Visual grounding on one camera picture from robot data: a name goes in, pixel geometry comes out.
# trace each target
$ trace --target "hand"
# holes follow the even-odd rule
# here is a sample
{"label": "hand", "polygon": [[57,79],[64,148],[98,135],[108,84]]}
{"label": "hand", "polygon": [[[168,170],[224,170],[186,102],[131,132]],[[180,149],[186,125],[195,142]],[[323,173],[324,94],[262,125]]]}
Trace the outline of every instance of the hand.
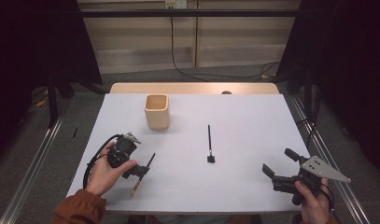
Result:
{"label": "hand", "polygon": [[[321,183],[327,186],[328,180],[322,178]],[[313,195],[311,190],[300,181],[295,182],[295,187],[305,198],[302,204],[303,221],[308,224],[325,224],[330,219],[329,200],[326,196],[322,193]],[[320,189],[329,193],[323,185]]]}
{"label": "hand", "polygon": [[88,185],[85,188],[86,191],[93,193],[97,196],[102,196],[108,192],[118,178],[125,172],[134,167],[137,162],[134,160],[128,160],[117,168],[112,168],[107,161],[107,150],[115,145],[114,142],[108,143],[101,151],[99,158],[94,164],[91,175],[88,180]]}

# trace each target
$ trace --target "black horizontal bar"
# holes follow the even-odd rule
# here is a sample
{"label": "black horizontal bar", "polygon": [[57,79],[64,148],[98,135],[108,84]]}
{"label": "black horizontal bar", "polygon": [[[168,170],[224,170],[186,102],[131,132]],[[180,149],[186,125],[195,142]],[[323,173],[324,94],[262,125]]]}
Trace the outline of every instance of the black horizontal bar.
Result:
{"label": "black horizontal bar", "polygon": [[150,9],[150,10],[97,10],[82,9],[83,18],[127,17],[296,17],[296,9]]}

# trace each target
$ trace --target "pen holder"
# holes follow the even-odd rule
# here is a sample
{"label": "pen holder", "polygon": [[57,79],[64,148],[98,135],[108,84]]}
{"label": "pen holder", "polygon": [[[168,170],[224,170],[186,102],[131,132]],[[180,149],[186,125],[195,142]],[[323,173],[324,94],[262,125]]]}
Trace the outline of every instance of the pen holder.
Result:
{"label": "pen holder", "polygon": [[148,95],[144,111],[150,129],[166,129],[169,127],[170,113],[167,95]]}

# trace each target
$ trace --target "table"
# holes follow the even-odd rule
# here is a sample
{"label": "table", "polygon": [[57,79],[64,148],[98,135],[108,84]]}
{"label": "table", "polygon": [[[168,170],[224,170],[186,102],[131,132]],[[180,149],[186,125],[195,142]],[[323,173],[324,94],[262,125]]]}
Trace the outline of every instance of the table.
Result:
{"label": "table", "polygon": [[[221,95],[222,91],[235,94]],[[111,92],[68,195],[80,188],[86,163],[98,146],[123,129],[143,141],[132,155],[139,164],[145,165],[153,152],[157,155],[133,197],[134,176],[119,179],[105,195],[109,212],[243,214],[300,210],[291,204],[292,195],[273,191],[271,180],[261,171],[265,162],[277,175],[296,175],[299,166],[284,155],[286,147],[309,156],[274,84],[120,83]],[[142,109],[149,93],[169,93],[172,123],[165,131],[147,127]],[[206,161],[208,124],[215,164]]]}

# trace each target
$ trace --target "wall outlet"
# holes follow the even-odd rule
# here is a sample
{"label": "wall outlet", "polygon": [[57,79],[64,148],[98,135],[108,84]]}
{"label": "wall outlet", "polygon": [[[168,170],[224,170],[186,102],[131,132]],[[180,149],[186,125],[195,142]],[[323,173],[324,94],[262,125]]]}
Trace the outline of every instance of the wall outlet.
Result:
{"label": "wall outlet", "polygon": [[176,0],[177,9],[187,9],[187,0]]}
{"label": "wall outlet", "polygon": [[165,0],[165,8],[166,9],[176,8],[176,0]]}

